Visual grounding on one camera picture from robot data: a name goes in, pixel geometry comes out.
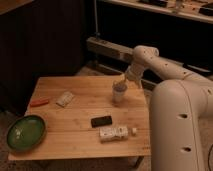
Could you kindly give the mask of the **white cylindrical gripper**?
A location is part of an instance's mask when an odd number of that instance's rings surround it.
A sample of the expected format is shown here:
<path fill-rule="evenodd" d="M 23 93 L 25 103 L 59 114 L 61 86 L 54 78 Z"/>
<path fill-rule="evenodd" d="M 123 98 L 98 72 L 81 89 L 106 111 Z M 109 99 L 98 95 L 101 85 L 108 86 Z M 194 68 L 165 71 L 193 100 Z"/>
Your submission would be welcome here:
<path fill-rule="evenodd" d="M 144 67 L 140 64 L 132 63 L 128 66 L 125 76 L 123 75 L 122 79 L 118 81 L 118 85 L 126 85 L 127 79 L 129 81 L 135 81 L 138 88 L 142 88 L 141 77 L 144 73 Z"/>

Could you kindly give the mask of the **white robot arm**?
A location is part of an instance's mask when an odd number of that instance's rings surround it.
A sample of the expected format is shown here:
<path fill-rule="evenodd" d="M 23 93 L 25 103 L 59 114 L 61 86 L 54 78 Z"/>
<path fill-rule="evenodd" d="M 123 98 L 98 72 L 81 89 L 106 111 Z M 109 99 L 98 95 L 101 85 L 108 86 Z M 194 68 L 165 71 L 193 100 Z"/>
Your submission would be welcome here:
<path fill-rule="evenodd" d="M 137 46 L 125 78 L 141 84 L 145 70 L 162 79 L 150 99 L 152 171 L 205 171 L 198 119 L 213 116 L 213 81 Z"/>

